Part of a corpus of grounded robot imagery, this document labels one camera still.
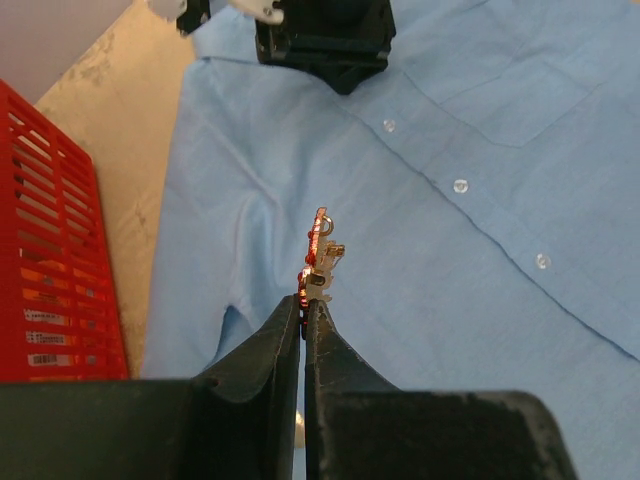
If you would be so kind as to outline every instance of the red plastic crate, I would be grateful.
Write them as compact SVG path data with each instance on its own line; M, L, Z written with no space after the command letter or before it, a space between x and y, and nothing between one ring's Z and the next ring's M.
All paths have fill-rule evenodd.
M0 382L128 378L91 158L0 80Z

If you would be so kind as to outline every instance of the fabric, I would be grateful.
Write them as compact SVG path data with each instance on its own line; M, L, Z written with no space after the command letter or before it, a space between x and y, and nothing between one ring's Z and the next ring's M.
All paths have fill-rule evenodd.
M540 397L583 480L640 478L640 5L398 0L390 66L341 97L196 36L144 374L190 376L296 289L315 211L347 341L405 389Z

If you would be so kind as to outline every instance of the white label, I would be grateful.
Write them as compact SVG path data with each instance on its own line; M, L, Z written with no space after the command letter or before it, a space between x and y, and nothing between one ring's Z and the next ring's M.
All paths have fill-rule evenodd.
M66 345L67 336L58 333L27 332L27 342L45 345Z
M63 315L41 312L39 310L25 309L24 318L29 322L45 322L53 323L54 325L66 325L65 317Z
M32 367L68 367L71 365L70 355L56 355L53 353L28 355L29 365Z

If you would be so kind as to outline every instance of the blue fabric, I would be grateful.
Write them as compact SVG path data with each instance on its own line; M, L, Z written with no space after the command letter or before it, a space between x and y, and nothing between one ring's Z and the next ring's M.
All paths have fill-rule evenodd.
M326 206L347 247L330 309L374 368L406 389L530 391L583 480L637 480L640 5L394 14L389 69L349 97L258 65L231 9L198 32L144 375L194 375L259 328Z

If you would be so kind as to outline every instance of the small metal part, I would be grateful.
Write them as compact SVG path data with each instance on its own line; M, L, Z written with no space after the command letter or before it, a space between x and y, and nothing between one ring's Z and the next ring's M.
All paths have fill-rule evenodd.
M344 245L337 245L328 239L334 227L333 220L327 215L327 209L319 208L308 234L306 265L298 275L298 298L303 313L308 311L311 300L331 300L331 297L325 294L325 290L333 280L331 271L345 253Z

